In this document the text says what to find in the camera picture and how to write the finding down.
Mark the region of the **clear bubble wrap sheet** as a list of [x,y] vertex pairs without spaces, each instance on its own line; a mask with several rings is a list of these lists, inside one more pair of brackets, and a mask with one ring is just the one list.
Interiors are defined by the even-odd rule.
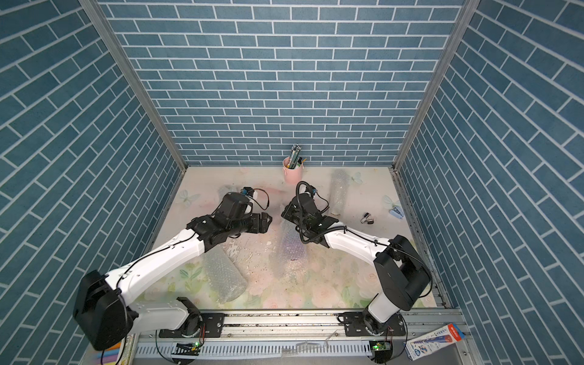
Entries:
[[278,227],[275,250],[270,255],[270,269],[277,279],[302,281],[308,269],[306,245],[301,242],[296,226],[282,221]]

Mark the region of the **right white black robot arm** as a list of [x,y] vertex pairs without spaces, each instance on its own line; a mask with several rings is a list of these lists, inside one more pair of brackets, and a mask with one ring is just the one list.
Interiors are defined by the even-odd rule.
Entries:
[[296,225],[302,243],[346,252],[374,267],[381,292],[364,309],[363,324],[370,334],[381,335],[392,317],[411,310],[432,286],[430,269],[406,237],[388,239],[356,231],[317,208],[316,196],[314,186],[299,182],[281,217]]

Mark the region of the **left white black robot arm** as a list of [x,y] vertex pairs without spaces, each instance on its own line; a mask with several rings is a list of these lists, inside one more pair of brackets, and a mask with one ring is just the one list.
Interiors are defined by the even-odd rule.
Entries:
[[106,274],[88,272],[80,281],[72,317],[96,351],[106,351],[126,336],[174,330],[200,336],[200,309],[188,298],[146,309],[135,304],[150,286],[182,264],[241,234],[264,234],[272,217],[254,212],[259,188],[244,187],[224,195],[217,208],[193,218],[179,234],[142,257]]

